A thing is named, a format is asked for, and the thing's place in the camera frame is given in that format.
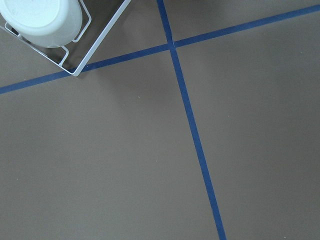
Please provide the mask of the white upturned bowl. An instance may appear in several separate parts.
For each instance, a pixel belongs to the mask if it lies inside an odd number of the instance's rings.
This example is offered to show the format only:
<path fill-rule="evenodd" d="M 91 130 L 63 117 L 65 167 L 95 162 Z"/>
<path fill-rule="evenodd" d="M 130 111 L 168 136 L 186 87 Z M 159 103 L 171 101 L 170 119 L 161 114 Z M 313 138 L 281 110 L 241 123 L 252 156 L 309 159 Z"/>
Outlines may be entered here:
<path fill-rule="evenodd" d="M 2 0 L 0 13 L 22 37 L 44 48 L 69 44 L 83 22 L 77 0 Z"/>

